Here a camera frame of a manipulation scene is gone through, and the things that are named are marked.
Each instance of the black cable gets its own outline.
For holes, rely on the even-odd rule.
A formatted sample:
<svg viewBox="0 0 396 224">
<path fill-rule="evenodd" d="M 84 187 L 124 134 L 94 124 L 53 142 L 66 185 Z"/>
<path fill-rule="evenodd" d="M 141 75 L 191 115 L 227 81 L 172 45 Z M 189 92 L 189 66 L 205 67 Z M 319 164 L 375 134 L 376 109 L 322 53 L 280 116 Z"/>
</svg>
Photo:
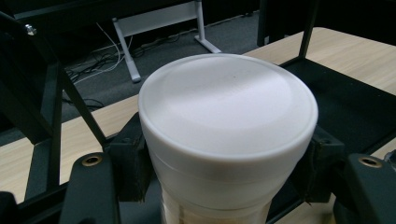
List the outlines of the black cable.
<svg viewBox="0 0 396 224">
<path fill-rule="evenodd" d="M 65 70 L 66 74 L 69 76 L 69 78 L 72 80 L 72 82 L 78 81 L 79 78 L 83 75 L 88 75 L 92 72 L 95 72 L 95 71 L 101 69 L 106 64 L 114 63 L 114 62 L 118 61 L 118 56 L 114 56 L 114 54 L 110 54 L 110 53 L 101 55 L 100 59 L 98 59 L 96 57 L 93 57 L 93 58 L 96 60 L 96 63 L 94 63 L 93 65 L 91 65 L 89 67 L 84 68 L 81 71 L 75 72 L 71 69 Z"/>
<path fill-rule="evenodd" d="M 97 110 L 97 109 L 100 109 L 100 108 L 105 107 L 105 105 L 104 105 L 102 102 L 97 101 L 97 100 L 95 100 L 95 99 L 82 99 L 82 100 L 83 100 L 84 102 L 92 101 L 92 102 L 94 102 L 94 103 L 97 103 L 97 105 L 85 104 L 85 105 L 87 106 L 87 108 L 88 108 L 90 111 L 94 111 L 94 110 Z M 67 103 L 67 104 L 69 104 L 69 105 L 74 106 L 74 104 L 73 104 L 73 102 L 72 102 L 71 100 L 68 100 L 68 99 L 66 99 L 66 98 L 63 98 L 62 101 L 65 102 L 65 103 Z"/>
<path fill-rule="evenodd" d="M 137 49 L 135 49 L 134 51 L 131 52 L 131 56 L 133 58 L 139 58 L 139 57 L 142 57 L 145 54 L 145 52 L 150 50 L 150 49 L 155 49 L 155 48 L 157 48 L 160 45 L 165 44 L 165 43 L 166 44 L 167 43 L 175 43 L 175 42 L 177 42 L 180 39 L 180 34 L 177 34 L 175 39 L 172 39 L 172 38 L 173 37 L 168 36 L 168 37 L 166 37 L 164 39 L 158 40 L 157 42 L 155 42 L 152 45 L 148 45 L 146 47 L 139 47 L 139 48 L 137 48 Z"/>
</svg>

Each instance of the gray carpet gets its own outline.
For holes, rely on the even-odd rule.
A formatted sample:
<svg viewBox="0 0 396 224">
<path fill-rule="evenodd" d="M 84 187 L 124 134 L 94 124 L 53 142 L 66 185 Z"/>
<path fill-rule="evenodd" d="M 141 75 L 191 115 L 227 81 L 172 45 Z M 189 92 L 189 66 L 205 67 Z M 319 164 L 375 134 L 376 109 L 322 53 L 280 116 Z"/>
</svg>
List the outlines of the gray carpet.
<svg viewBox="0 0 396 224">
<path fill-rule="evenodd" d="M 205 28 L 205 37 L 223 53 L 243 54 L 257 48 L 258 23 L 258 12 L 254 12 L 248 16 L 231 18 L 226 21 L 207 25 Z M 86 78 L 77 83 L 76 87 L 83 99 L 93 99 L 104 106 L 136 95 L 139 93 L 140 87 L 148 76 L 163 65 L 191 55 L 209 53 L 207 49 L 193 38 L 197 34 L 197 30 L 191 30 L 179 35 L 170 36 L 161 45 L 145 50 L 143 55 L 134 58 L 137 69 L 142 77 L 139 83 L 132 82 L 125 61 L 122 61 L 114 70 Z M 115 52 L 115 48 L 97 51 L 95 54 L 98 57 L 98 54 L 104 54 L 106 52 Z M 87 101 L 87 104 L 99 105 L 94 101 Z M 64 103 L 63 121 L 68 121 L 78 116 L 79 113 L 72 105 Z M 1 133 L 0 146 L 22 137 L 23 135 L 17 130 Z"/>
</svg>

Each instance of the metal bolt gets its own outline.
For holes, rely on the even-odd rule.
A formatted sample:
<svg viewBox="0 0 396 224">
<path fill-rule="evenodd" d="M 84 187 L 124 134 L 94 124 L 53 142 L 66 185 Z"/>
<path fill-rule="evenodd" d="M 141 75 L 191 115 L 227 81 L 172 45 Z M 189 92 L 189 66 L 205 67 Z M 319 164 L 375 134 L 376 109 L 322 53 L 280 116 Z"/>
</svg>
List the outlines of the metal bolt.
<svg viewBox="0 0 396 224">
<path fill-rule="evenodd" d="M 102 161 L 102 157 L 100 155 L 93 155 L 90 157 L 85 158 L 82 161 L 83 166 L 94 166 L 99 164 Z"/>
<path fill-rule="evenodd" d="M 36 35 L 37 34 L 37 29 L 35 27 L 33 27 L 32 25 L 26 24 L 25 28 L 26 28 L 26 33 L 28 35 Z"/>
<path fill-rule="evenodd" d="M 369 157 L 360 157 L 359 162 L 365 166 L 369 166 L 372 168 L 381 168 L 382 167 L 381 162 L 371 159 Z"/>
<path fill-rule="evenodd" d="M 396 149 L 388 152 L 387 155 L 385 155 L 384 161 L 389 163 L 393 170 L 396 171 Z"/>
</svg>

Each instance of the black metal frame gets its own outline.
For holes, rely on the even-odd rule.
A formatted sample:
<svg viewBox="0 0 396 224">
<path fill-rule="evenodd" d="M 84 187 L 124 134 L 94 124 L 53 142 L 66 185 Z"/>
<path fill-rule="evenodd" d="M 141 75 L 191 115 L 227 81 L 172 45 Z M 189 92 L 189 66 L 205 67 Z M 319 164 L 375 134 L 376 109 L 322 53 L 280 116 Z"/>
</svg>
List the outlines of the black metal frame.
<svg viewBox="0 0 396 224">
<path fill-rule="evenodd" d="M 310 36 L 312 35 L 315 23 L 315 17 L 318 12 L 318 4 L 319 1 L 313 1 L 312 3 L 310 10 L 311 14 L 309 15 L 309 20 L 304 30 L 303 41 L 298 57 L 281 64 L 281 66 L 299 77 L 313 91 L 313 93 L 317 97 L 319 104 L 318 124 L 326 131 L 334 134 L 338 139 L 341 140 L 341 142 L 345 144 L 347 154 L 351 152 L 372 153 L 377 148 L 387 143 L 388 140 L 396 136 L 396 120 L 392 118 L 393 114 L 396 112 L 395 97 L 383 91 L 377 90 L 373 87 L 369 87 L 363 83 L 360 83 L 357 80 L 346 77 L 320 64 L 313 63 L 305 58 L 309 46 Z M 4 17 L 1 20 L 5 20 L 7 24 L 11 22 L 14 27 L 19 27 L 18 32 L 23 33 L 22 26 L 17 21 L 14 21 L 8 17 Z M 62 67 L 58 63 L 58 60 L 56 60 L 56 57 L 51 51 L 49 45 L 46 43 L 45 38 L 40 35 L 34 35 L 31 36 L 31 41 L 33 41 L 36 48 L 40 50 L 40 55 L 42 55 L 46 63 L 49 64 L 48 74 L 46 76 L 49 85 L 45 88 L 45 91 L 47 92 L 46 96 L 50 96 L 50 98 L 45 99 L 45 102 L 47 102 L 48 100 L 48 103 L 44 103 L 42 105 L 42 108 L 35 109 L 35 106 L 29 103 L 26 99 L 24 99 L 19 92 L 13 91 L 14 89 L 9 87 L 9 83 L 15 80 L 2 78 L 0 81 L 0 85 L 2 85 L 1 87 L 8 86 L 8 88 L 2 88 L 1 90 L 4 90 L 4 94 L 9 96 L 8 101 L 2 101 L 0 103 L 8 104 L 9 99 L 17 100 L 17 104 L 15 104 L 15 102 L 13 102 L 12 104 L 12 106 L 15 107 L 12 107 L 12 110 L 10 109 L 7 112 L 11 118 L 15 116 L 12 114 L 12 111 L 15 111 L 14 109 L 28 111 L 28 113 L 24 114 L 25 117 L 23 117 L 24 119 L 27 118 L 28 121 L 26 123 L 18 123 L 19 118 L 17 117 L 15 117 L 14 120 L 16 120 L 18 125 L 25 130 L 28 137 L 31 137 L 30 139 L 32 140 L 32 142 L 36 144 L 35 155 L 32 161 L 32 170 L 29 176 L 29 184 L 27 190 L 27 198 L 29 199 L 26 200 L 24 203 L 19 204 L 18 206 L 16 206 L 16 204 L 12 205 L 11 202 L 9 210 L 11 210 L 11 214 L 19 213 L 21 215 L 20 221 L 22 222 L 53 223 L 54 220 L 57 221 L 59 219 L 69 220 L 67 218 L 70 217 L 69 215 L 71 213 L 69 215 L 67 215 L 66 213 L 66 215 L 64 215 L 65 217 L 61 217 L 61 211 L 65 208 L 65 211 L 67 211 L 67 209 L 70 209 L 71 207 L 78 206 L 78 209 L 81 209 L 81 211 L 90 211 L 90 214 L 106 214 L 107 217 L 110 217 L 110 220 L 113 220 L 114 223 L 117 223 L 119 222 L 119 217 L 118 207 L 115 205 L 117 203 L 117 201 L 115 201 L 115 197 L 124 197 L 127 200 L 131 200 L 131 198 L 133 198 L 133 200 L 141 200 L 142 197 L 144 198 L 144 195 L 146 193 L 146 189 L 149 184 L 149 177 L 151 174 L 149 160 L 147 161 L 147 149 L 144 146 L 144 139 L 142 138 L 141 132 L 139 132 L 135 128 L 131 128 L 139 127 L 139 124 L 134 122 L 136 121 L 136 117 L 134 117 L 134 121 L 131 120 L 131 123 L 127 124 L 128 127 L 126 127 L 126 129 L 129 129 L 127 133 L 134 132 L 136 133 L 136 136 L 128 138 L 125 137 L 125 135 L 121 134 L 119 138 L 116 137 L 114 139 L 113 145 L 110 144 L 108 145 L 108 147 L 106 147 L 106 143 L 109 142 L 109 139 L 105 138 L 99 126 L 93 119 L 91 113 L 83 104 L 83 101 L 80 98 L 77 90 L 74 88 L 71 81 L 62 71 Z M 350 90 L 347 90 L 346 88 L 339 89 L 339 87 L 342 87 L 345 83 L 347 83 Z M 57 183 L 59 183 L 60 114 L 59 105 L 57 105 L 56 102 L 59 100 L 59 92 L 62 91 L 62 89 L 66 90 L 66 93 L 77 105 L 78 111 L 89 124 L 92 132 L 94 133 L 98 141 L 101 143 L 102 146 L 105 146 L 107 154 L 98 153 L 87 155 L 86 157 L 81 158 L 75 163 L 75 167 L 77 168 L 74 167 L 74 170 L 72 172 L 73 177 L 71 178 L 70 183 L 58 186 Z M 353 101 L 355 99 L 350 98 L 349 95 L 338 95 L 333 91 L 329 91 L 329 89 L 335 89 L 335 91 L 346 91 L 347 94 L 350 94 L 352 96 L 352 98 L 357 97 L 356 94 L 352 94 L 352 92 L 358 91 L 358 94 L 361 94 L 361 98 L 363 98 L 363 100 L 361 98 L 357 98 L 356 100 L 358 104 L 354 104 Z M 363 134 L 359 135 L 358 133 L 351 133 L 350 129 L 346 130 L 345 133 L 338 133 L 336 130 L 340 126 L 337 126 L 337 123 L 342 123 L 341 127 L 345 127 L 346 129 L 348 128 L 348 124 L 343 123 L 345 122 L 345 120 L 341 118 L 342 115 L 340 116 L 339 114 L 335 113 L 338 117 L 335 116 L 326 119 L 322 118 L 323 113 L 326 117 L 329 115 L 329 113 L 334 112 L 331 106 L 329 108 L 323 106 L 323 104 L 327 104 L 330 102 L 331 105 L 332 101 L 334 100 L 341 100 L 342 103 L 349 102 L 351 103 L 352 107 L 356 106 L 356 108 L 358 109 L 357 112 L 362 112 L 365 115 L 370 109 L 370 106 L 378 106 L 379 110 L 377 110 L 376 113 L 378 113 L 379 117 L 382 117 L 381 119 L 386 119 L 386 124 L 384 124 L 384 122 L 381 122 L 381 120 L 378 121 L 378 119 L 374 118 L 374 120 L 370 120 L 368 124 L 357 126 L 357 123 L 359 123 L 359 121 L 356 121 L 354 118 L 352 118 L 357 114 L 352 113 L 351 115 L 347 115 L 347 117 L 352 121 L 355 120 L 352 122 L 352 131 L 353 129 L 355 131 L 359 130 L 362 131 Z M 368 103 L 368 106 L 360 106 L 362 102 Z M 366 140 L 365 138 L 368 136 L 367 133 L 375 134 L 373 138 Z M 129 153 L 129 158 L 132 158 L 132 160 L 125 160 L 125 158 L 123 158 L 123 155 L 125 155 L 123 154 L 123 152 Z M 108 162 L 107 156 L 110 156 L 111 160 L 116 163 L 114 167 L 110 162 Z M 100 160 L 104 162 L 97 163 L 100 164 L 100 166 L 97 166 L 95 168 L 98 168 L 98 171 L 103 169 L 104 174 L 106 174 L 106 178 L 102 178 L 101 180 L 98 180 L 98 178 L 100 178 L 100 175 L 94 172 L 94 170 L 96 169 L 90 170 L 89 168 L 87 168 L 87 166 L 81 166 L 81 164 L 84 164 L 84 162 L 85 164 L 95 162 L 95 160 L 99 160 L 98 158 L 101 158 Z M 349 163 L 356 164 L 355 161 L 356 160 L 351 160 L 349 161 Z M 43 163 L 45 166 L 44 172 L 41 170 L 40 166 L 43 165 Z M 122 173 L 121 176 L 124 177 L 119 177 L 116 175 L 113 176 L 112 174 L 114 172 L 111 171 L 112 169 L 116 169 L 117 172 L 115 173 Z M 350 176 L 357 176 L 359 178 L 359 174 L 353 174 L 353 170 L 353 168 L 346 169 L 346 174 Z M 81 175 L 86 172 L 93 173 L 90 173 L 90 175 Z M 128 190 L 124 191 L 127 192 L 126 194 L 122 194 L 122 189 L 125 189 L 122 187 L 122 185 L 126 183 L 125 178 L 127 178 L 125 176 L 130 176 L 128 172 L 131 172 L 133 176 L 133 181 L 127 183 L 127 185 L 130 185 L 129 187 L 131 187 L 131 183 L 136 182 L 142 185 L 142 191 L 139 191 L 141 189 L 137 189 L 137 194 L 132 195 L 132 197 L 130 194 L 128 194 Z M 85 188 L 83 189 L 79 189 L 78 185 L 76 185 L 76 183 L 78 183 L 80 180 L 84 180 L 83 186 Z M 101 184 L 107 185 L 108 189 L 111 190 L 106 191 L 102 189 L 95 189 L 95 185 L 93 183 L 98 183 L 98 181 L 101 181 Z M 66 193 L 66 189 L 68 188 L 72 189 L 70 191 L 71 193 Z M 82 191 L 86 192 L 87 195 L 91 195 L 93 192 L 96 193 L 93 194 L 93 196 L 90 196 L 90 204 L 110 203 L 111 205 L 94 207 L 94 209 L 85 209 L 88 205 L 85 204 L 85 202 L 78 200 L 81 200 L 81 194 L 78 192 Z M 104 197 L 94 197 L 94 195 L 98 195 L 98 193 L 104 194 Z M 370 195 L 370 190 L 366 190 L 363 193 L 366 196 Z M 288 199 L 286 201 L 279 200 L 279 196 L 281 197 L 285 195 L 288 196 Z M 283 215 L 286 215 L 290 210 L 294 209 L 302 202 L 303 201 L 296 194 L 294 186 L 290 183 L 290 181 L 288 181 L 285 187 L 274 198 L 267 219 L 267 223 L 276 222 L 278 219 L 283 217 Z M 2 216 L 4 214 L 6 213 L 0 213 L 0 220 L 3 220 L 1 218 L 3 218 Z M 78 215 L 79 220 L 89 223 L 91 220 L 85 217 L 86 214 L 84 213 Z"/>
<path fill-rule="evenodd" d="M 20 64 L 13 62 L 13 55 L 5 56 L 4 59 L 9 61 L 3 69 L 9 71 L 5 71 L 0 78 L 3 112 L 35 145 L 25 194 L 25 200 L 28 200 L 59 186 L 63 90 L 74 102 L 98 142 L 103 146 L 107 140 L 44 36 L 36 34 L 29 38 L 22 24 L 2 12 L 0 20 L 4 25 L 2 35 L 8 36 L 10 42 L 33 45 L 29 49 L 38 49 L 37 56 L 42 58 L 32 60 L 43 60 L 47 66 L 39 104 L 20 91 L 20 85 L 29 83 L 20 82 L 13 76 L 14 73 L 23 73 Z"/>
<path fill-rule="evenodd" d="M 261 0 L 264 12 L 267 1 Z M 396 97 L 306 59 L 319 4 L 320 0 L 311 1 L 298 56 L 280 66 L 300 78 L 314 93 L 319 106 L 318 125 L 346 145 L 346 154 L 372 154 L 396 137 Z M 259 46 L 264 44 L 264 12 L 259 22 Z M 341 106 L 350 108 L 343 111 Z M 277 222 L 303 202 L 288 180 L 273 199 L 267 223 Z"/>
</svg>

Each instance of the black metal rod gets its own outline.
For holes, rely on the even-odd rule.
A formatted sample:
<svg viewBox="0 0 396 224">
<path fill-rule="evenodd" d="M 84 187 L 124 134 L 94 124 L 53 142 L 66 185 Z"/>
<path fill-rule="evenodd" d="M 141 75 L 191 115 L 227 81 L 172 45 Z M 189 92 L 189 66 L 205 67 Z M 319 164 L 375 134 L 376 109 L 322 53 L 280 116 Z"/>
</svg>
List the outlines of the black metal rod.
<svg viewBox="0 0 396 224">
<path fill-rule="evenodd" d="M 291 65 L 293 63 L 296 63 L 298 61 L 300 61 L 300 58 L 299 57 L 295 57 L 295 58 L 292 58 L 292 59 L 290 59 L 288 61 L 285 61 L 284 63 L 280 64 L 279 66 L 285 68 L 285 67 L 288 67 L 289 65 Z"/>
<path fill-rule="evenodd" d="M 37 35 L 32 36 L 32 40 L 47 63 L 59 62 L 56 54 L 50 47 L 50 44 L 47 42 L 45 37 L 39 33 L 39 31 L 37 31 Z M 101 144 L 101 146 L 103 146 L 106 143 L 106 137 L 100 129 L 99 125 L 97 124 L 96 120 L 93 118 L 91 112 L 88 110 L 76 87 L 67 76 L 65 71 L 60 72 L 59 76 L 62 80 L 63 88 L 67 95 L 70 97 L 70 100 L 76 106 L 79 114 L 84 118 L 85 122 L 91 129 L 97 141 Z"/>
<path fill-rule="evenodd" d="M 78 110 L 79 114 L 82 116 L 88 127 L 91 129 L 91 132 L 96 137 L 97 141 L 103 147 L 106 143 L 106 137 L 103 134 L 101 128 L 94 119 L 92 113 L 88 110 L 87 106 L 81 98 L 81 95 L 78 93 L 78 90 L 76 89 L 70 78 L 67 76 L 67 74 L 63 72 L 61 76 L 63 78 L 64 91 L 67 93 L 70 100 L 73 102 L 76 109 Z"/>
<path fill-rule="evenodd" d="M 58 223 L 67 184 L 18 204 L 20 223 Z"/>
<path fill-rule="evenodd" d="M 308 17 L 305 23 L 303 40 L 300 46 L 299 58 L 305 58 L 306 53 L 308 52 L 309 41 L 311 39 L 312 31 L 314 29 L 315 20 L 318 15 L 318 6 L 320 0 L 312 0 L 310 3 L 310 10 L 308 13 Z"/>
<path fill-rule="evenodd" d="M 52 129 L 33 102 L 0 78 L 0 108 L 32 144 L 52 136 Z"/>
<path fill-rule="evenodd" d="M 17 21 L 14 18 L 8 16 L 8 14 L 6 14 L 6 13 L 4 13 L 2 11 L 0 11 L 0 18 L 1 18 L 1 21 L 3 23 L 2 25 L 8 26 L 9 24 L 12 24 L 12 25 L 22 26 L 19 21 Z"/>
<path fill-rule="evenodd" d="M 265 45 L 265 26 L 267 23 L 267 5 L 268 0 L 260 0 L 259 27 L 257 31 L 257 46 Z"/>
<path fill-rule="evenodd" d="M 41 113 L 51 125 L 53 136 L 35 145 L 25 199 L 59 186 L 61 165 L 62 83 L 58 63 L 48 67 Z"/>
</svg>

